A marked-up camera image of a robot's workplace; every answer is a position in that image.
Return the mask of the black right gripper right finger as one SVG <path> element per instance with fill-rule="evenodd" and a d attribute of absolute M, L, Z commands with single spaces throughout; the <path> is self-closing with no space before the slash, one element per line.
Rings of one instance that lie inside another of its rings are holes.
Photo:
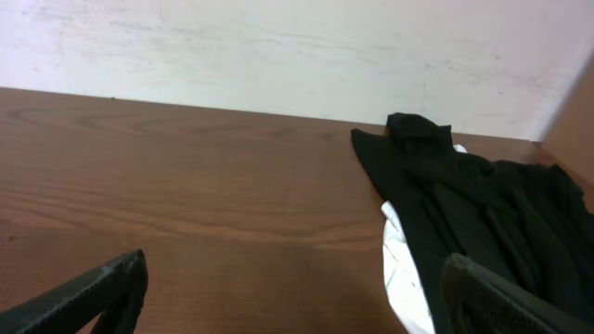
<path fill-rule="evenodd" d="M 456 333 L 579 334 L 593 326 L 537 298 L 473 260 L 451 254 L 441 292 Z"/>

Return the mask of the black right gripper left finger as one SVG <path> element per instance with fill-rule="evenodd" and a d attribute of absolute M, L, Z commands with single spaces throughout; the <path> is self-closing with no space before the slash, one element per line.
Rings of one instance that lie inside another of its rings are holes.
<path fill-rule="evenodd" d="M 1 313 L 3 333 L 132 334 L 149 274 L 142 250 L 124 253 L 50 291 Z"/>

